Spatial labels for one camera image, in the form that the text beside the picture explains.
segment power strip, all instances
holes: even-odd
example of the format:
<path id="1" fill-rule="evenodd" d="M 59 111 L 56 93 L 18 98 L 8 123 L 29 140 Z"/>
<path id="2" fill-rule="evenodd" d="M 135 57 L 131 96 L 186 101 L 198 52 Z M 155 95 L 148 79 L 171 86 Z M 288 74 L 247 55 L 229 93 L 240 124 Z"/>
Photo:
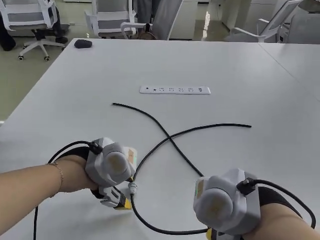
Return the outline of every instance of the power strip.
<path id="1" fill-rule="evenodd" d="M 141 94 L 187 94 L 187 95 L 210 95 L 207 86 L 142 86 Z"/>

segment black wire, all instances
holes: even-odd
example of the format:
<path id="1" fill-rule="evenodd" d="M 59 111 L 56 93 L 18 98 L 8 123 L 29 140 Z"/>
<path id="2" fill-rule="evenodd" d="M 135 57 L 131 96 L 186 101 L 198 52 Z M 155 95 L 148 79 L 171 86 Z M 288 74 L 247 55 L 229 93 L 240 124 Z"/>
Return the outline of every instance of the black wire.
<path id="1" fill-rule="evenodd" d="M 135 213 L 136 217 L 149 229 L 160 233 L 160 234 L 166 234 L 166 235 L 195 235 L 195 234 L 204 234 L 208 231 L 208 228 L 205 229 L 199 229 L 199 230 L 191 230 L 191 231 L 168 231 L 168 230 L 163 230 L 160 228 L 157 228 L 155 226 L 152 226 L 150 223 L 148 223 L 144 218 L 137 212 L 135 202 L 134 202 L 134 195 L 130 194 L 130 199 L 131 199 L 131 206 L 133 209 L 133 212 Z"/>
<path id="2" fill-rule="evenodd" d="M 254 179 L 253 181 L 253 184 L 256 185 L 256 184 L 264 184 L 264 185 L 267 185 L 267 186 L 270 186 L 272 188 L 275 188 L 275 189 L 278 189 L 279 191 L 287 194 L 289 197 L 291 197 L 293 200 L 295 200 L 298 204 L 300 204 L 301 207 L 303 207 L 307 212 L 308 214 L 310 215 L 311 217 L 311 228 L 315 228 L 316 227 L 316 216 L 315 214 L 311 211 L 311 209 L 306 205 L 304 204 L 303 201 L 301 201 L 296 195 L 294 195 L 292 192 L 288 191 L 287 189 L 283 188 L 282 186 L 279 186 L 271 181 L 266 181 L 266 180 L 261 180 L 261 179 Z"/>
<path id="3" fill-rule="evenodd" d="M 78 145 L 78 144 L 86 144 L 90 146 L 91 142 L 89 141 L 74 141 L 63 148 L 61 148 L 59 151 L 57 151 L 48 161 L 48 164 L 52 163 L 55 158 L 60 155 L 63 151 L 67 150 L 68 148 Z M 39 211 L 39 206 L 36 206 L 34 209 L 34 219 L 33 219 L 33 240 L 37 240 L 37 220 L 38 220 L 38 211 Z"/>
<path id="4" fill-rule="evenodd" d="M 120 104 L 120 103 L 113 103 L 113 106 L 119 106 L 119 107 L 124 107 L 127 109 L 132 109 L 135 110 L 139 113 L 142 113 L 144 115 L 146 115 L 147 117 L 151 118 L 160 128 L 161 130 L 164 132 L 164 134 L 167 136 L 167 138 L 165 138 L 164 140 L 162 140 L 161 142 L 159 142 L 151 151 L 149 151 L 146 156 L 142 159 L 142 161 L 139 163 L 139 165 L 136 168 L 135 174 L 133 176 L 133 180 L 136 179 L 137 174 L 141 168 L 141 166 L 144 164 L 144 162 L 148 159 L 148 157 L 153 154 L 162 144 L 164 144 L 165 142 L 167 142 L 168 140 L 170 140 L 170 142 L 173 144 L 174 148 L 180 153 L 180 155 L 184 158 L 184 160 L 198 173 L 198 175 L 200 177 L 203 177 L 204 175 L 190 162 L 190 160 L 182 153 L 182 151 L 179 149 L 179 147 L 176 145 L 176 143 L 173 141 L 172 138 L 180 136 L 182 134 L 186 134 L 186 133 L 190 133 L 193 131 L 197 131 L 197 130 L 201 130 L 201 129 L 208 129 L 208 128 L 215 128 L 215 127 L 243 127 L 243 128 L 251 128 L 252 126 L 250 125 L 245 125 L 245 124 L 237 124 L 237 123 L 220 123 L 220 124 L 210 124 L 210 125 L 205 125 L 205 126 L 198 126 L 198 127 L 194 127 L 194 128 L 190 128 L 178 133 L 175 133 L 173 135 L 169 135 L 169 133 L 165 130 L 165 128 L 160 124 L 160 122 L 158 120 L 156 120 L 153 116 L 151 116 L 149 113 L 142 111 L 138 108 L 135 108 L 133 106 L 128 106 L 128 105 L 124 105 L 124 104 Z M 157 228 L 153 225 L 151 225 L 150 223 L 148 223 L 137 211 L 136 209 L 136 205 L 135 205 L 135 201 L 134 201 L 134 195 L 131 194 L 130 195 L 130 199 L 131 199 L 131 205 L 132 205 L 132 210 L 134 212 L 134 214 L 136 215 L 136 217 L 149 229 L 160 233 L 160 234 L 166 234 L 166 235 L 195 235 L 195 234 L 203 234 L 206 233 L 208 231 L 208 228 L 204 228 L 204 229 L 199 229 L 199 230 L 191 230 L 191 231 L 168 231 L 168 230 L 163 230 L 160 228 Z"/>
<path id="5" fill-rule="evenodd" d="M 201 129 L 209 129 L 209 128 L 216 128 L 216 127 L 242 127 L 242 128 L 251 128 L 252 126 L 250 125 L 246 125 L 246 124 L 238 124 L 238 123 L 218 123 L 218 124 L 210 124 L 210 125 L 204 125 L 204 126 L 197 126 L 197 127 L 193 127 L 178 133 L 175 133 L 165 139 L 163 139 L 161 142 L 159 142 L 151 151 L 149 151 L 147 153 L 147 155 L 141 160 L 141 162 L 139 163 L 139 165 L 136 168 L 135 174 L 133 176 L 133 180 L 136 179 L 136 176 L 142 166 L 142 164 L 144 164 L 144 162 L 148 159 L 148 157 L 150 157 L 151 154 L 153 154 L 162 144 L 164 144 L 165 142 L 167 142 L 169 139 L 175 138 L 177 136 L 183 135 L 183 134 L 187 134 L 190 132 L 194 132 L 197 130 L 201 130 Z"/>
<path id="6" fill-rule="evenodd" d="M 173 139 L 170 137 L 169 133 L 165 130 L 165 128 L 160 124 L 160 122 L 155 119 L 153 116 L 151 116 L 149 113 L 145 112 L 145 111 L 142 111 L 138 108 L 135 108 L 133 106 L 128 106 L 128 105 L 124 105 L 124 104 L 120 104 L 120 103 L 112 103 L 113 106 L 118 106 L 118 107 L 124 107 L 124 108 L 127 108 L 127 109 L 132 109 L 132 110 L 135 110 L 139 113 L 142 113 L 146 116 L 148 116 L 149 118 L 151 118 L 158 126 L 159 128 L 161 128 L 161 130 L 164 132 L 164 134 L 166 135 L 166 137 L 170 140 L 170 142 L 172 143 L 172 145 L 174 146 L 174 148 L 179 152 L 179 154 L 184 158 L 184 160 L 190 165 L 191 168 L 193 168 L 193 170 L 195 170 L 198 175 L 200 177 L 203 177 L 204 175 L 202 174 L 202 172 L 200 172 L 195 165 L 192 164 L 192 162 L 186 157 L 186 155 L 184 155 L 184 153 L 180 150 L 180 148 L 177 146 L 177 144 L 173 141 Z"/>
<path id="7" fill-rule="evenodd" d="M 153 154 L 162 144 L 167 142 L 169 139 L 175 138 L 177 136 L 180 136 L 180 135 L 183 135 L 183 134 L 187 134 L 187 133 L 190 133 L 190 132 L 193 132 L 193 131 L 201 130 L 201 129 L 209 129 L 209 128 L 216 128 L 216 127 L 226 127 L 226 126 L 228 126 L 228 127 L 251 128 L 250 125 L 245 125 L 245 124 L 220 123 L 220 124 L 210 124 L 210 125 L 205 125 L 205 126 L 197 126 L 197 127 L 194 127 L 194 128 L 190 128 L 188 130 L 184 130 L 184 131 L 175 133 L 175 134 L 165 138 L 161 142 L 159 142 L 151 151 L 149 151 L 147 153 L 147 155 L 142 159 L 142 161 L 137 166 L 135 174 L 133 176 L 133 180 L 136 179 L 137 174 L 138 174 L 139 170 L 141 169 L 141 166 L 145 163 L 145 161 L 148 159 L 148 157 L 151 154 Z M 150 223 L 148 223 L 146 220 L 144 220 L 144 218 L 138 213 L 138 210 L 136 209 L 136 205 L 135 205 L 134 195 L 133 194 L 130 195 L 130 199 L 131 199 L 132 210 L 133 210 L 134 214 L 136 215 L 136 217 L 146 227 L 150 228 L 151 230 L 153 230 L 153 231 L 155 231 L 157 233 L 166 234 L 166 235 L 194 235 L 194 234 L 203 234 L 203 233 L 206 233 L 208 231 L 208 228 L 199 229 L 199 230 L 191 230 L 191 231 L 168 231 L 168 230 L 163 230 L 163 229 L 157 228 L 157 227 L 151 225 Z"/>

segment white office chair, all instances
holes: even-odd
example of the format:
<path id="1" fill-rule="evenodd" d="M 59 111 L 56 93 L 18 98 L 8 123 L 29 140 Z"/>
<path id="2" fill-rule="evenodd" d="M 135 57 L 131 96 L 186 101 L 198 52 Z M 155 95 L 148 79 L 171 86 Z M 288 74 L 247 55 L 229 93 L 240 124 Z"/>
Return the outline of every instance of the white office chair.
<path id="1" fill-rule="evenodd" d="M 278 33 L 279 28 L 282 26 L 284 21 L 302 1 L 303 0 L 286 1 L 270 21 L 260 18 L 256 25 L 256 34 L 235 27 L 231 29 L 230 35 L 227 36 L 225 40 L 227 42 L 263 43 L 265 39 L 268 39 Z M 262 31 L 259 29 L 261 24 L 265 25 L 265 28 Z"/>
<path id="2" fill-rule="evenodd" d="M 157 40 L 169 40 L 182 3 L 183 0 L 161 0 L 153 24 L 150 24 L 151 32 Z M 124 22 L 121 24 L 121 31 L 124 38 L 128 39 L 126 28 L 142 29 L 145 25 L 145 23 Z"/>
<path id="3" fill-rule="evenodd" d="M 320 44 L 320 14 L 294 15 L 286 43 Z"/>
<path id="4" fill-rule="evenodd" d="M 25 53 L 40 46 L 45 54 L 44 60 L 49 61 L 44 45 L 65 47 L 64 44 L 37 37 L 37 30 L 51 29 L 58 20 L 55 0 L 0 0 L 0 12 L 8 31 L 30 29 L 35 34 L 36 40 L 24 43 L 19 60 L 24 59 Z"/>
<path id="5" fill-rule="evenodd" d="M 134 23 L 136 12 L 133 0 L 92 0 L 92 13 L 84 11 L 87 26 L 97 37 L 122 36 L 120 25 L 123 22 Z M 136 34 L 134 27 L 125 31 Z"/>

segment black mouse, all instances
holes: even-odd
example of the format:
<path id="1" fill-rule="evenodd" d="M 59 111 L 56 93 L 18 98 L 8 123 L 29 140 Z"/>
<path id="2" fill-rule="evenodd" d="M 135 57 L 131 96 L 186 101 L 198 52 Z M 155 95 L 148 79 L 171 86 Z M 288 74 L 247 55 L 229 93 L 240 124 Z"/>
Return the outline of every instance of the black mouse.
<path id="1" fill-rule="evenodd" d="M 77 49 L 88 49 L 92 47 L 92 41 L 78 39 L 77 41 L 75 41 L 74 46 Z"/>

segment bracelet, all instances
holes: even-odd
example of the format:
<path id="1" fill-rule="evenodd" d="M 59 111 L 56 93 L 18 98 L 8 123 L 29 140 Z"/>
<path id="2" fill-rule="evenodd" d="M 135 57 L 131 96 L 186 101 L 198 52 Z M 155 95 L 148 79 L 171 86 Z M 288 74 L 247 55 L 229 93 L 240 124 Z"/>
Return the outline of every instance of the bracelet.
<path id="1" fill-rule="evenodd" d="M 53 198 L 57 193 L 60 192 L 61 187 L 62 187 L 62 183 L 64 182 L 64 179 L 65 179 L 65 178 L 64 178 L 64 174 L 62 173 L 62 170 L 61 170 L 61 168 L 58 166 L 58 163 L 57 163 L 57 162 L 48 163 L 47 165 L 55 166 L 55 167 L 60 171 L 60 179 L 61 179 L 60 187 L 59 187 L 59 190 L 58 190 L 53 196 L 51 196 L 51 198 Z"/>

